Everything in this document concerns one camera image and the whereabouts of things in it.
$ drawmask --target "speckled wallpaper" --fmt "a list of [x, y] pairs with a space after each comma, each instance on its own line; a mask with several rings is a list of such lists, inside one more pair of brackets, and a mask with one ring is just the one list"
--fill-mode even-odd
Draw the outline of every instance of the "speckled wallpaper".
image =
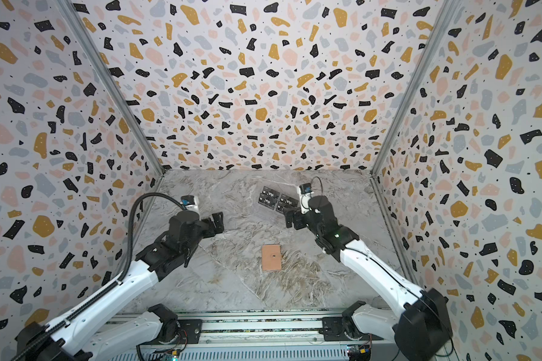
[[108, 282], [159, 177], [54, 5], [0, 1], [0, 359]]
[[366, 169], [436, 0], [99, 2], [75, 8], [173, 169]]
[[459, 8], [385, 157], [385, 206], [460, 359], [542, 361], [542, 0]]

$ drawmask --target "black cable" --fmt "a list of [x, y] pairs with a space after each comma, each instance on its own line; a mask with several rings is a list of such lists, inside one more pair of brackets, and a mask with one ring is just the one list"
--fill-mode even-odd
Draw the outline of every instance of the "black cable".
[[58, 331], [59, 329], [66, 326], [66, 322], [70, 322], [73, 319], [75, 319], [79, 314], [81, 314], [84, 310], [86, 310], [88, 307], [91, 307], [96, 301], [101, 299], [104, 295], [109, 293], [113, 288], [119, 285], [119, 282], [122, 284], [123, 280], [126, 278], [128, 271], [130, 269], [130, 262], [132, 261], [132, 252], [134, 248], [134, 228], [135, 228], [135, 214], [136, 209], [139, 206], [139, 204], [148, 197], [157, 196], [161, 198], [165, 198], [167, 200], [170, 200], [175, 205], [179, 206], [181, 210], [186, 210], [187, 207], [179, 203], [175, 198], [172, 198], [169, 195], [158, 193], [158, 192], [150, 192], [143, 194], [142, 196], [138, 197], [135, 202], [133, 203], [132, 207], [130, 208], [130, 215], [129, 215], [129, 227], [128, 227], [128, 242], [127, 242], [127, 249], [126, 249], [126, 261], [123, 267], [123, 270], [121, 274], [118, 276], [118, 280], [112, 282], [107, 287], [103, 288], [99, 293], [96, 294], [91, 300], [87, 301], [84, 305], [77, 308], [74, 312], [72, 312], [64, 321], [60, 321], [58, 324], [54, 325], [53, 327], [50, 327], [48, 331], [46, 331], [42, 336], [37, 337], [36, 340], [31, 342], [29, 345], [27, 345], [18, 355], [16, 355], [14, 358], [12, 358], [11, 361], [20, 361], [22, 360], [28, 352], [36, 348], [36, 346], [42, 344], [46, 341], [53, 333]]
[[[432, 311], [432, 314], [434, 314], [434, 316], [438, 319], [438, 321], [440, 321], [440, 324], [442, 325], [442, 327], [443, 327], [444, 329], [446, 329], [446, 331], [448, 331], [448, 334], [449, 334], [450, 329], [444, 324], [444, 322], [440, 319], [440, 316], [434, 311], [434, 309], [433, 309], [432, 307], [429, 307], [429, 305], [428, 305], [426, 302], [424, 302], [423, 299], [421, 299], [420, 297], [418, 297], [418, 296], [417, 296], [415, 293], [413, 293], [409, 288], [405, 287], [401, 282], [399, 282], [397, 279], [395, 279], [395, 277], [392, 276], [392, 274], [391, 274], [388, 270], [386, 270], [381, 264], [379, 264], [379, 262], [377, 262], [377, 261], [376, 261], [375, 259], [373, 259], [373, 258], [370, 258], [370, 257], [369, 257], [368, 255], [366, 255], [365, 253], [363, 253], [363, 252], [361, 252], [361, 251], [358, 251], [357, 249], [347, 248], [347, 247], [346, 247], [345, 249], [349, 249], [349, 250], [351, 250], [351, 251], [355, 251], [355, 252], [357, 252], [357, 253], [359, 253], [359, 254], [362, 254], [363, 256], [365, 256], [365, 257], [368, 259], [368, 261], [372, 261], [372, 262], [374, 262], [375, 264], [377, 264], [378, 266], [380, 266], [380, 268], [381, 268], [385, 273], [387, 273], [388, 276], [390, 276], [390, 277], [392, 278], [392, 280], [394, 280], [400, 287], [405, 288], [405, 290], [406, 290], [407, 292], [411, 293], [412, 296], [414, 296], [415, 298], [419, 299], [426, 307], [428, 307], [429, 310]], [[433, 302], [433, 300], [432, 300], [429, 296], [427, 296], [425, 293], [422, 293], [422, 295], [426, 296], [430, 301]], [[448, 356], [450, 356], [452, 353], [454, 353], [454, 340], [452, 339], [451, 336], [450, 336], [450, 343], [451, 343], [451, 345], [452, 345], [452, 350], [451, 350], [447, 355], [436, 355], [436, 356], [438, 356], [438, 357], [448, 357]]]
[[140, 351], [140, 345], [136, 346], [136, 356], [139, 358], [139, 361], [145, 361], [143, 353]]

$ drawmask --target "marble floor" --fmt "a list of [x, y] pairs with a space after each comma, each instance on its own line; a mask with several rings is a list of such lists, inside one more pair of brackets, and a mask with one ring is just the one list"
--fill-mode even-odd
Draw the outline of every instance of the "marble floor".
[[[296, 198], [296, 185], [319, 176], [340, 222], [402, 273], [367, 171], [169, 170], [158, 192], [199, 198], [202, 217], [222, 211], [225, 232], [204, 239], [188, 268], [178, 268], [130, 302], [121, 313], [141, 313], [163, 303], [174, 311], [345, 308], [357, 300], [385, 305], [358, 275], [325, 255], [307, 229], [285, 228], [284, 217], [260, 205], [263, 186]], [[315, 180], [314, 189], [319, 191]], [[168, 229], [177, 211], [156, 199], [135, 254]], [[262, 271], [261, 246], [280, 244], [281, 271]]]

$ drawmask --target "metal corner bar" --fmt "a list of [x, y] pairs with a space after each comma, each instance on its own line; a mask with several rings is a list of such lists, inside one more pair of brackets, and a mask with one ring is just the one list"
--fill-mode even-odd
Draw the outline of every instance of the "metal corner bar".
[[417, 87], [424, 78], [426, 70], [434, 60], [434, 55], [436, 54], [438, 47], [444, 38], [446, 29], [449, 27], [450, 21], [459, 4], [462, 4], [461, 0], [444, 0], [444, 4], [442, 5], [438, 18], [434, 23], [434, 30], [432, 31], [429, 41], [425, 46], [421, 60], [413, 72], [412, 80], [406, 89], [406, 94], [402, 99], [402, 102], [395, 113], [394, 119], [391, 121], [391, 125], [387, 130], [387, 135], [382, 142], [382, 147], [380, 148], [376, 161], [373, 164], [372, 174], [379, 173], [380, 169], [383, 167], [386, 159], [385, 155], [390, 151], [392, 143], [395, 140], [394, 134], [397, 133], [399, 127], [403, 123], [402, 120], [405, 117], [410, 104], [412, 104], [415, 94], [417, 93]]
[[112, 98], [118, 110], [122, 113], [126, 123], [128, 124], [135, 139], [139, 142], [145, 156], [151, 167], [153, 167], [159, 174], [164, 174], [165, 170], [160, 165], [159, 160], [155, 152], [152, 150], [150, 143], [147, 141], [147, 137], [143, 133], [143, 130], [138, 125], [134, 114], [130, 111], [123, 94], [118, 89], [118, 85], [111, 78], [110, 72], [106, 65], [102, 62], [99, 52], [92, 41], [90, 35], [88, 35], [85, 27], [82, 25], [78, 14], [74, 10], [74, 5], [70, 0], [55, 0], [58, 10], [61, 12], [62, 17], [66, 20], [70, 27], [71, 33], [74, 34], [76, 42], [83, 48], [83, 51], [87, 55], [88, 60], [91, 62], [94, 71], [101, 79], [102, 84], [107, 89], [108, 94]]

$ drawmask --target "terrazzo pattern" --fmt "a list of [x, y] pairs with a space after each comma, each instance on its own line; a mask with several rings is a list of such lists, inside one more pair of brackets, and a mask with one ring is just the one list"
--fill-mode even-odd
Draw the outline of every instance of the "terrazzo pattern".
[[77, 0], [173, 169], [370, 169], [442, 1]]
[[542, 1], [459, 8], [376, 174], [460, 359], [542, 361]]
[[[202, 218], [222, 211], [225, 231], [203, 239], [188, 268], [173, 271], [122, 313], [141, 313], [158, 303], [183, 311], [347, 308], [359, 299], [385, 304], [360, 276], [322, 253], [310, 231], [285, 228], [280, 213], [257, 203], [263, 186], [296, 197], [296, 185], [319, 176], [339, 222], [402, 273], [368, 175], [358, 170], [168, 171], [159, 191], [175, 198], [195, 195]], [[319, 191], [317, 180], [313, 186]], [[167, 230], [177, 212], [169, 202], [155, 201], [135, 252]], [[261, 271], [264, 244], [281, 246], [281, 271]]]
[[108, 282], [160, 177], [53, 6], [0, 2], [2, 360], [25, 325]]

